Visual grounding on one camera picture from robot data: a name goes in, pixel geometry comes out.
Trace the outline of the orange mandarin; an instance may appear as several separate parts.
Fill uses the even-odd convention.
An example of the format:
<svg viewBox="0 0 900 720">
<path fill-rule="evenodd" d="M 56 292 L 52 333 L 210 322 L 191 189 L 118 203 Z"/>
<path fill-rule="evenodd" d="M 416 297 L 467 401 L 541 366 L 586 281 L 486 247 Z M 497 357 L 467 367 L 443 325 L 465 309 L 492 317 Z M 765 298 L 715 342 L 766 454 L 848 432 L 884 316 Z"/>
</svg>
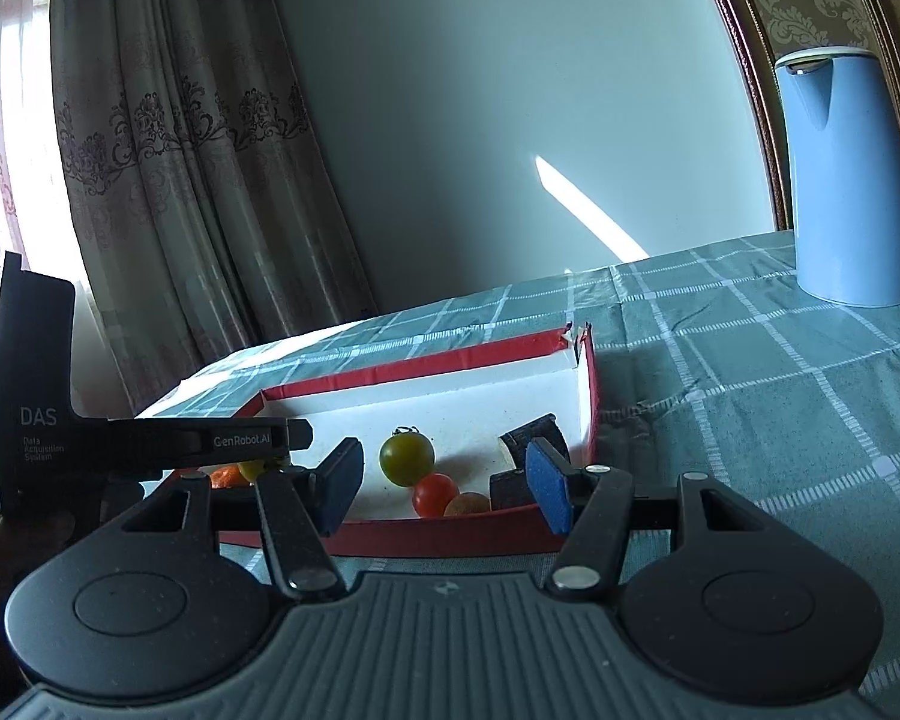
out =
<svg viewBox="0 0 900 720">
<path fill-rule="evenodd" d="M 212 489 L 238 489 L 246 488 L 250 482 L 244 477 L 244 473 L 238 465 L 221 466 L 211 473 Z"/>
</svg>

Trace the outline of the eggplant slice piece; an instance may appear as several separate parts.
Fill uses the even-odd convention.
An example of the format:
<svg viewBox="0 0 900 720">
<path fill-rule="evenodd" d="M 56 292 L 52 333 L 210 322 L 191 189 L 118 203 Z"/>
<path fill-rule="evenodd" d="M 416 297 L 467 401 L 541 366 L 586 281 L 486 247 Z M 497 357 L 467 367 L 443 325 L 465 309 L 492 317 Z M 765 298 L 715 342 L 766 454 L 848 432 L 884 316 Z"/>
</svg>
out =
<svg viewBox="0 0 900 720">
<path fill-rule="evenodd" d="M 571 458 L 569 445 L 564 439 L 564 434 L 560 432 L 553 413 L 546 413 L 546 415 L 510 429 L 507 433 L 500 434 L 500 455 L 517 470 L 523 470 L 525 468 L 526 447 L 532 444 L 535 439 L 547 440 L 549 445 L 554 450 L 557 450 L 566 460 Z"/>
</svg>

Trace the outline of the brown patterned curtain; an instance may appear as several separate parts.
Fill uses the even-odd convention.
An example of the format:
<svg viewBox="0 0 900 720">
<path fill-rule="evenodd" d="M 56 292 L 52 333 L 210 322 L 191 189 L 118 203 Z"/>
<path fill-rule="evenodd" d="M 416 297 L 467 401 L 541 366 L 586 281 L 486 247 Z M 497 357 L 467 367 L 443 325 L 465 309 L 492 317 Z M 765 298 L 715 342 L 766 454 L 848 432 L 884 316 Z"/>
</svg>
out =
<svg viewBox="0 0 900 720">
<path fill-rule="evenodd" d="M 76 287 L 92 416 L 377 309 L 274 0 L 0 0 L 11 252 Z"/>
</svg>

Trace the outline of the green tomato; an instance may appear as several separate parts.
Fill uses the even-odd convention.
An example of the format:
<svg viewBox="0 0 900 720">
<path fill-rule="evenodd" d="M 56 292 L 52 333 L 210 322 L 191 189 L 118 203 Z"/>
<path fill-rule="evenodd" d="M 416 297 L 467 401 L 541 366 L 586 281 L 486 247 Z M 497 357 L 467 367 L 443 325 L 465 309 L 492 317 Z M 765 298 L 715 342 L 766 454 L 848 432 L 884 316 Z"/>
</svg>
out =
<svg viewBox="0 0 900 720">
<path fill-rule="evenodd" d="M 436 465 L 436 450 L 417 427 L 397 427 L 379 450 L 380 470 L 390 483 L 413 488 Z"/>
<path fill-rule="evenodd" d="M 271 461 L 269 460 L 249 460 L 240 461 L 237 468 L 242 478 L 248 483 L 253 484 L 263 474 L 269 470 Z"/>
</svg>

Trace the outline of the red cherry tomato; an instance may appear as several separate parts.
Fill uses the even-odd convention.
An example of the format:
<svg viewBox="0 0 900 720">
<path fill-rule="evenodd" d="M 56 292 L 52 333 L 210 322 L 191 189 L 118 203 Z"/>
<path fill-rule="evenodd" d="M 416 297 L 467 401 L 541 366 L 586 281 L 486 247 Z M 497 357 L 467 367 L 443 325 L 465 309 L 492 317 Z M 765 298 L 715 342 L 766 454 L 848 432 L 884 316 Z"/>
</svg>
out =
<svg viewBox="0 0 900 720">
<path fill-rule="evenodd" d="M 460 489 L 450 476 L 430 473 L 414 484 L 414 512 L 421 518 L 440 518 L 459 494 Z"/>
</svg>

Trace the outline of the red shallow cardboard box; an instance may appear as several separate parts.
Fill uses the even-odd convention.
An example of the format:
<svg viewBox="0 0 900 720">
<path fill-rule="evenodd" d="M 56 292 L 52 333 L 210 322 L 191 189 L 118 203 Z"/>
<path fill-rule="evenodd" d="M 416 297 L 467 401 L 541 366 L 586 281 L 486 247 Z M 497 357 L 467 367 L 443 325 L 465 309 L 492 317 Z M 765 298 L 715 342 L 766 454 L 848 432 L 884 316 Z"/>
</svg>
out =
<svg viewBox="0 0 900 720">
<path fill-rule="evenodd" d="M 448 520 L 421 518 L 411 496 L 390 483 L 379 450 L 398 427 L 416 427 L 436 450 L 437 472 L 465 493 L 487 493 L 514 468 L 500 439 L 552 416 L 574 465 L 595 456 L 596 359 L 592 330 L 566 325 L 505 340 L 386 361 L 367 348 L 339 355 L 286 355 L 280 344 L 242 353 L 183 380 L 149 406 L 151 418 L 285 416 L 313 429 L 292 458 L 317 465 L 345 437 L 365 450 L 361 489 L 326 549 L 340 557 L 491 557 L 552 553 L 559 538 L 534 505 Z"/>
</svg>

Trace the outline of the light blue kettle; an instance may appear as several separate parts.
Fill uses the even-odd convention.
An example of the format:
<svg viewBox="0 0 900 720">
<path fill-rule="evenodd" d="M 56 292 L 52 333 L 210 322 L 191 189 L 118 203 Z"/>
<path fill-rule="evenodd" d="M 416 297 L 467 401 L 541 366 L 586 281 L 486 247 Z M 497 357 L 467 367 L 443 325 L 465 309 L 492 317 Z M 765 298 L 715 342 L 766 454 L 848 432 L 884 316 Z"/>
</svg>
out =
<svg viewBox="0 0 900 720">
<path fill-rule="evenodd" d="M 900 128 L 880 60 L 850 46 L 775 62 L 800 288 L 848 307 L 900 305 Z"/>
</svg>

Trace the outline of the small brown round fruit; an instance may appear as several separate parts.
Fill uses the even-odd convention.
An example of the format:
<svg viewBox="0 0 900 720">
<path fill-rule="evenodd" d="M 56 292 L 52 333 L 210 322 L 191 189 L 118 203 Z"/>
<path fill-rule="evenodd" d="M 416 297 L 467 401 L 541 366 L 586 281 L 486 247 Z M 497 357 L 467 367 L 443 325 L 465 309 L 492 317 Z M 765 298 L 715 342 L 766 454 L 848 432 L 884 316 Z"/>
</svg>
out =
<svg viewBox="0 0 900 720">
<path fill-rule="evenodd" d="M 491 512 L 489 497 L 479 493 L 460 493 L 448 501 L 443 509 L 446 517 L 487 514 Z"/>
</svg>

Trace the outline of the teal plaid bed sheet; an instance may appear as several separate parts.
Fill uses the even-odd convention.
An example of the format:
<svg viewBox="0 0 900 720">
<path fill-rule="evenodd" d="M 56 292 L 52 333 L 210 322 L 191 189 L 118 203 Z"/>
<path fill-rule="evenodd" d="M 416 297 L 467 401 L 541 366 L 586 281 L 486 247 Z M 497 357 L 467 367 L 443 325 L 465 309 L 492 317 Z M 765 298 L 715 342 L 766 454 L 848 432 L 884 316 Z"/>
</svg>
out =
<svg viewBox="0 0 900 720">
<path fill-rule="evenodd" d="M 866 699 L 900 718 L 900 306 L 798 288 L 786 232 L 506 284 L 240 351 L 152 405 L 227 416 L 260 388 L 566 323 L 592 329 L 598 445 L 645 483 L 707 472 L 877 590 Z"/>
</svg>

